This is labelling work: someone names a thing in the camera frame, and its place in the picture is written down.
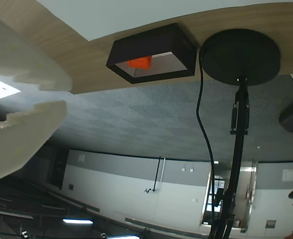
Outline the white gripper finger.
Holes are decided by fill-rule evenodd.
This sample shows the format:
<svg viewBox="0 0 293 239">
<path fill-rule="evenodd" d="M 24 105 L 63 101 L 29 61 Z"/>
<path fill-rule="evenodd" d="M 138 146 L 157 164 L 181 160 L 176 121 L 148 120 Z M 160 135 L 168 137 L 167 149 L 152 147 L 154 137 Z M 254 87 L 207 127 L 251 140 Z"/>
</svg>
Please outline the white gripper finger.
<svg viewBox="0 0 293 239">
<path fill-rule="evenodd" d="M 21 169 L 52 136 L 67 115 L 65 101 L 36 104 L 0 121 L 0 179 Z"/>
<path fill-rule="evenodd" d="M 0 21 L 0 76 L 37 84 L 41 91 L 70 91 L 72 78 L 40 48 Z"/>
</svg>

